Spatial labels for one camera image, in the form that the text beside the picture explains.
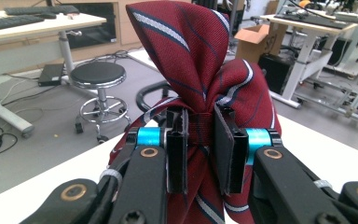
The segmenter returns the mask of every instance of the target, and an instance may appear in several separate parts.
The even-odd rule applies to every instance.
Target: blue spacer
[[[160,128],[139,128],[136,145],[159,147],[160,134]]]
[[[255,152],[264,146],[272,146],[269,131],[267,129],[246,129],[249,135],[249,155],[246,162],[247,165],[253,165]]]

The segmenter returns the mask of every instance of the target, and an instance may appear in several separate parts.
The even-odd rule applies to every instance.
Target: knotted tie
[[[224,207],[240,223],[252,223],[247,197],[252,168],[246,167],[242,194],[221,195],[212,160],[213,105],[229,106],[240,128],[281,132],[269,88],[257,64],[232,60],[223,64],[228,44],[228,17],[183,2],[152,1],[127,5],[131,23],[159,72],[178,97],[159,101],[133,122],[145,126],[170,106],[189,113],[188,194],[171,194],[168,223],[224,223]],[[109,164],[125,144],[125,136]]]

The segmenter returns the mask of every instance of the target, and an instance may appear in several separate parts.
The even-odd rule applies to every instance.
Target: white desk
[[[322,69],[327,65],[327,62],[330,59],[330,56],[332,54],[331,49],[333,48],[337,37],[356,27],[356,24],[349,25],[346,28],[339,30],[320,25],[308,24],[305,22],[278,19],[274,18],[274,16],[275,15],[267,15],[261,16],[261,18],[266,21],[300,28],[302,29],[302,32],[307,34],[307,38],[305,40],[303,48],[301,49],[297,57],[295,66],[293,67],[292,72],[287,80],[282,95],[275,92],[271,92],[271,95],[274,99],[277,99],[292,107],[299,108],[300,104],[298,102],[292,101],[292,96],[295,93],[298,83],[315,73],[317,73],[316,77],[320,75]],[[313,46],[316,42],[317,37],[326,34],[328,34],[329,37],[324,44],[324,49],[322,50],[319,59],[309,63],[310,55],[312,53]]]
[[[6,16],[4,11],[0,11],[0,17],[2,16]],[[69,75],[74,66],[65,31],[99,25],[105,21],[106,19],[104,18],[87,14],[80,14],[74,16],[72,19],[64,15],[59,15],[55,20],[44,20],[43,22],[0,30],[0,41],[41,36],[51,33],[58,34],[56,41],[0,51],[0,74],[39,63],[50,62],[63,57]],[[20,130],[25,136],[29,135],[34,129],[31,123],[4,108],[1,104],[0,118]]]
[[[333,189],[341,191],[348,181],[358,181],[358,150],[284,117],[284,145]],[[76,178],[99,181],[109,152],[119,137],[66,161],[0,194],[0,223],[19,223],[30,216],[60,184]]]

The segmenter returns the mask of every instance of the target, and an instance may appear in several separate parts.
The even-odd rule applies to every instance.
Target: keyboard
[[[308,24],[314,24],[314,25],[320,25],[325,27],[330,27],[338,30],[342,30],[345,27],[349,26],[349,23],[346,22],[340,22],[340,21],[333,21],[329,20],[327,18],[317,17],[317,16],[298,16],[298,15],[275,15],[275,18],[278,19],[284,19],[289,21],[300,21],[305,22]]]
[[[5,7],[7,15],[36,15],[42,13],[54,13],[64,15],[68,13],[80,13],[74,6],[55,6],[55,7]]]
[[[40,21],[44,21],[44,19],[32,15],[4,17],[0,18],[0,30]]]

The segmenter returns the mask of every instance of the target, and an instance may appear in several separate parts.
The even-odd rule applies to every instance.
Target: chair
[[[97,140],[100,144],[108,140],[106,136],[101,135],[101,124],[125,118],[130,126],[131,119],[127,116],[127,104],[117,97],[106,96],[105,92],[106,88],[116,86],[126,79],[126,71],[121,65],[109,62],[86,63],[71,72],[71,79],[74,86],[98,91],[96,98],[88,100],[80,107],[76,118],[77,133],[83,133],[80,118],[96,123]]]

